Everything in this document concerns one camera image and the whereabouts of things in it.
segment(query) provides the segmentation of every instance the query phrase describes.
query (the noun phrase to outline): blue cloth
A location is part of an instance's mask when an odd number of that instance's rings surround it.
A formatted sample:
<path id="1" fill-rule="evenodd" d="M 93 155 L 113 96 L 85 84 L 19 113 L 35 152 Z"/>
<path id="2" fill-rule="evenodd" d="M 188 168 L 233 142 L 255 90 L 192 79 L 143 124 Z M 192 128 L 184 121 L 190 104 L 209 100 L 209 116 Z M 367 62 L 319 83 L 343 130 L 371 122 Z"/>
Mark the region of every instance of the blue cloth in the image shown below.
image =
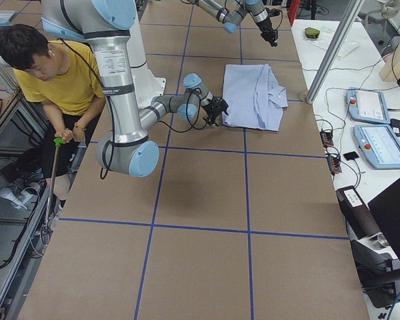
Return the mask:
<path id="1" fill-rule="evenodd" d="M 223 124 L 230 127 L 278 131 L 288 106 L 286 88 L 269 65 L 227 65 L 223 98 L 229 106 Z"/>

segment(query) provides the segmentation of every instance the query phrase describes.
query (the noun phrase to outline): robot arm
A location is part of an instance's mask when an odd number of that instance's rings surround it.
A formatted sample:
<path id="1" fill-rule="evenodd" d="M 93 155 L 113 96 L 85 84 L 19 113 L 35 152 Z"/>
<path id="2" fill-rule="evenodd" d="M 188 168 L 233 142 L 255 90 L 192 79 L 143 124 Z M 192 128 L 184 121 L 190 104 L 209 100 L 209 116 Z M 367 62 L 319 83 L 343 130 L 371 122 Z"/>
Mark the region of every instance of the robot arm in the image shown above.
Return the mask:
<path id="1" fill-rule="evenodd" d="M 224 100 L 214 97 L 194 74 L 184 80 L 182 97 L 158 97 L 139 112 L 129 64 L 129 29 L 137 18 L 133 0 L 43 0 L 44 30 L 58 38 L 88 42 L 97 60 L 113 130 L 97 144 L 97 160 L 107 171 L 145 177 L 157 166 L 159 148 L 148 140 L 148 129 L 166 113 L 194 118 L 199 106 L 208 124 L 226 112 Z"/>
<path id="2" fill-rule="evenodd" d="M 270 16 L 276 16 L 280 14 L 280 11 L 269 10 L 264 6 L 262 0 L 240 0 L 240 2 L 237 2 L 238 5 L 234 12 L 230 12 L 226 7 L 222 7 L 214 0 L 188 0 L 188 2 L 215 17 L 216 20 L 223 24 L 228 33 L 234 33 L 249 13 L 259 30 L 261 30 L 262 38 L 269 42 L 272 47 L 277 46 L 279 34 L 276 29 L 273 29 Z"/>

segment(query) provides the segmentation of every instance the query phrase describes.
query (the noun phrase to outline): bracelet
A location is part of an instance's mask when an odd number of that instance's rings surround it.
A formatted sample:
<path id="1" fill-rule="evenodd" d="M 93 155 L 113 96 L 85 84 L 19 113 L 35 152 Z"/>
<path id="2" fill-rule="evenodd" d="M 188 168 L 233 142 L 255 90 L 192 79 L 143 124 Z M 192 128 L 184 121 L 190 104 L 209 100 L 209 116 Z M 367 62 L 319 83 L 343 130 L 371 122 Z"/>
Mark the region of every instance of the bracelet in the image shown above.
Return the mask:
<path id="1" fill-rule="evenodd" d="M 79 130 L 86 131 L 86 128 L 80 127 L 77 122 L 74 123 L 74 128 L 78 128 Z"/>

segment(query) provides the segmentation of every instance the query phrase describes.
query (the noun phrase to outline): yellow t-shirt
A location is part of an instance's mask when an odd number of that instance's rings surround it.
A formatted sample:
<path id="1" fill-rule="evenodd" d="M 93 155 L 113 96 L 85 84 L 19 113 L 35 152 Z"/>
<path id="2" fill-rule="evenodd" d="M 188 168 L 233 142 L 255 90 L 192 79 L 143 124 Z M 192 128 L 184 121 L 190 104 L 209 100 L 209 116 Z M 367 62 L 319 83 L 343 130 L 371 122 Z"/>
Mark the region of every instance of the yellow t-shirt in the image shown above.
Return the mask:
<path id="1" fill-rule="evenodd" d="M 90 48 L 82 43 L 66 41 L 80 53 L 99 76 L 98 66 Z M 69 49 L 71 64 L 68 72 L 50 81 L 42 81 L 28 73 L 14 69 L 19 86 L 30 102 L 52 101 L 68 115 L 83 115 L 92 103 L 93 96 L 104 97 L 101 85 L 86 63 Z"/>

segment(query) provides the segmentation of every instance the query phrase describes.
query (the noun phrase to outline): green handle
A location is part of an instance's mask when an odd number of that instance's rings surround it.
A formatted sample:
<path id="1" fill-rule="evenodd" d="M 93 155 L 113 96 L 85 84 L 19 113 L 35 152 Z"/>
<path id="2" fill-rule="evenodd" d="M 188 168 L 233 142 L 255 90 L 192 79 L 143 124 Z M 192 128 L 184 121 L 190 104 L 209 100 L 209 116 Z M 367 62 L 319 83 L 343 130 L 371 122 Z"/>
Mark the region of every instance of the green handle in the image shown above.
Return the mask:
<path id="1" fill-rule="evenodd" d="M 60 147 L 64 143 L 64 140 L 61 137 L 58 137 L 54 138 L 53 142 L 55 142 L 56 147 Z"/>

